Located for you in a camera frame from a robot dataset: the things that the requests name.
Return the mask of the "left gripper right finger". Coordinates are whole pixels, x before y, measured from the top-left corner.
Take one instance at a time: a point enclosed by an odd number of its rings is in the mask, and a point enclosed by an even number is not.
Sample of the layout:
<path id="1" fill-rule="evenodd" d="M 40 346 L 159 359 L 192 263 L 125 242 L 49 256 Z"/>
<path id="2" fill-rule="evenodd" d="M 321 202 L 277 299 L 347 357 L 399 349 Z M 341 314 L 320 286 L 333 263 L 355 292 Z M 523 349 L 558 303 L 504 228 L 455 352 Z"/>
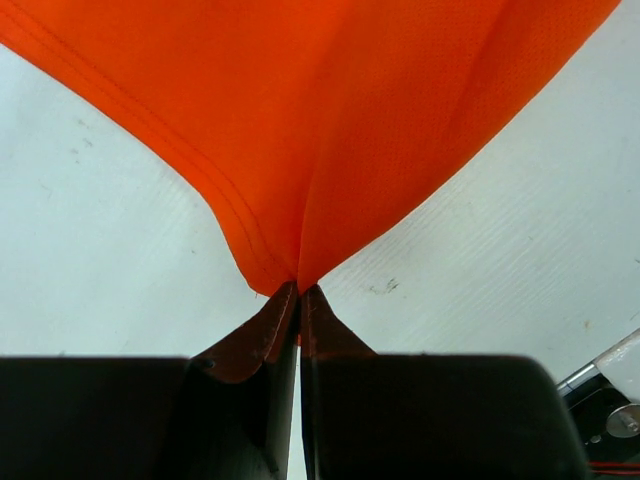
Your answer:
<path id="1" fill-rule="evenodd" d="M 346 479 L 364 462 L 355 375 L 376 353 L 332 310 L 318 285 L 301 297 L 302 439 L 309 479 Z"/>

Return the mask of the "orange t shirt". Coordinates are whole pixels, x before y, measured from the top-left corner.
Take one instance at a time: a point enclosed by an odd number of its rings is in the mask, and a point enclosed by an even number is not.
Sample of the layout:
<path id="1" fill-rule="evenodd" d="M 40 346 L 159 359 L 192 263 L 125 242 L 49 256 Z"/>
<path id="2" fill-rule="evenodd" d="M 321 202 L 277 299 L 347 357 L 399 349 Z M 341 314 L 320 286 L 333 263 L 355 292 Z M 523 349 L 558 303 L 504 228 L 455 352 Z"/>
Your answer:
<path id="1" fill-rule="evenodd" d="M 612 1 L 5 1 L 1 41 L 213 210 L 249 286 L 307 289 L 478 153 Z"/>

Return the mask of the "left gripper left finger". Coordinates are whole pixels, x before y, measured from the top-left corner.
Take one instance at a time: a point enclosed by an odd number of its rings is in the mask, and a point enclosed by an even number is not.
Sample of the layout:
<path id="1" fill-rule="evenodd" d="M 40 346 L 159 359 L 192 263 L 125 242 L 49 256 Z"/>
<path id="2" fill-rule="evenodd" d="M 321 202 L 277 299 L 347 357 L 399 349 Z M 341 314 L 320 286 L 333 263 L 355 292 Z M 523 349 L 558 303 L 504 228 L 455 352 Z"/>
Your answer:
<path id="1" fill-rule="evenodd" d="M 165 478 L 286 478 L 298 303 L 296 284 L 282 284 L 190 360 L 164 444 Z"/>

